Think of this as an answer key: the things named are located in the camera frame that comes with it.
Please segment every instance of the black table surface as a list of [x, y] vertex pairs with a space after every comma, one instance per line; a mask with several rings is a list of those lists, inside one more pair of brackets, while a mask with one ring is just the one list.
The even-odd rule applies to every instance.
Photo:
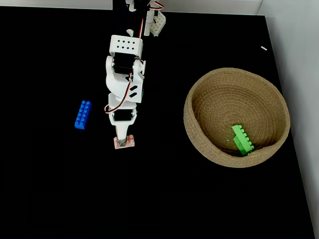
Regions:
[[[260, 165], [236, 169], [203, 157], [183, 124], [188, 91], [223, 67], [258, 74], [280, 91], [264, 16], [165, 12], [144, 39], [144, 96], [115, 150], [103, 107], [105, 60], [117, 15], [108, 10], [0, 7], [13, 54], [30, 82], [32, 236], [314, 237], [293, 138]], [[74, 122], [92, 102], [87, 128]]]

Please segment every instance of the green lego brick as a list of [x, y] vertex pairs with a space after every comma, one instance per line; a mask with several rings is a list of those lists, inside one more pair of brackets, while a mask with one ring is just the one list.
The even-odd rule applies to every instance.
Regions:
[[252, 142], [249, 141], [249, 137], [245, 133], [243, 127], [238, 124], [232, 126], [236, 136], [234, 137], [235, 144], [237, 145], [238, 149], [240, 150], [242, 155], [246, 155], [250, 153], [255, 147], [252, 145]]

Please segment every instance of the round basket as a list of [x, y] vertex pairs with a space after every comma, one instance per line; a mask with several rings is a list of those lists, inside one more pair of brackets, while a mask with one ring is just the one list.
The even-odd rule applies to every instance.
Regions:
[[[195, 148], [209, 160], [245, 168], [270, 158], [285, 142], [290, 118], [278, 89], [250, 72], [222, 68], [200, 78], [184, 106], [184, 124]], [[242, 156], [233, 138], [241, 124], [255, 149]]]

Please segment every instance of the wire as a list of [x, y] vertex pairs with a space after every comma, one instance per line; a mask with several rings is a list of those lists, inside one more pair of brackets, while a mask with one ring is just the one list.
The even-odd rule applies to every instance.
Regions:
[[141, 28], [140, 28], [140, 33], [139, 33], [139, 38], [142, 36], [143, 22], [144, 22], [144, 18], [142, 18]]
[[162, 9], [164, 8], [164, 5], [163, 5], [163, 4], [159, 3], [158, 1], [153, 1], [153, 0], [150, 0], [150, 2], [149, 2], [148, 5], [150, 5], [151, 2], [154, 2], [154, 3], [158, 6], [158, 7], [152, 7], [152, 6], [150, 6], [150, 9], [151, 9], [151, 10], [162, 10]]
[[151, 10], [162, 10], [163, 7], [150, 7]]
[[110, 110], [110, 111], [106, 111], [106, 108], [109, 107], [109, 105], [106, 105], [106, 106], [104, 107], [104, 112], [105, 112], [106, 114], [110, 114], [110, 113], [113, 113], [114, 111], [117, 111], [117, 110], [124, 104], [124, 102], [125, 102], [125, 100], [126, 100], [126, 97], [127, 97], [128, 94], [129, 94], [130, 87], [131, 87], [131, 83], [132, 83], [131, 76], [132, 76], [132, 74], [130, 73], [130, 82], [129, 82], [129, 84], [128, 84], [128, 87], [126, 88], [125, 95], [124, 95], [124, 98], [122, 99], [121, 103], [120, 103], [118, 106], [116, 106], [114, 109]]
[[155, 3], [156, 5], [161, 6], [161, 7], [163, 7], [163, 8], [164, 8], [164, 5], [163, 5], [163, 4], [161, 4], [161, 3], [159, 3], [158, 1], [155, 1], [154, 3]]

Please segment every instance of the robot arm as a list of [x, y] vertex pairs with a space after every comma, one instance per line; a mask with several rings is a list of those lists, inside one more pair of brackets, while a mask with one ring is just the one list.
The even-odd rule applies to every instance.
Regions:
[[166, 19], [160, 12], [163, 5], [153, 0], [126, 0], [129, 10], [137, 14], [139, 31], [127, 30], [130, 36], [113, 35], [106, 60], [106, 85], [109, 93], [105, 113], [116, 127], [117, 147], [127, 143], [127, 130], [137, 117], [137, 103], [142, 102], [146, 61], [142, 60], [142, 35], [158, 36]]

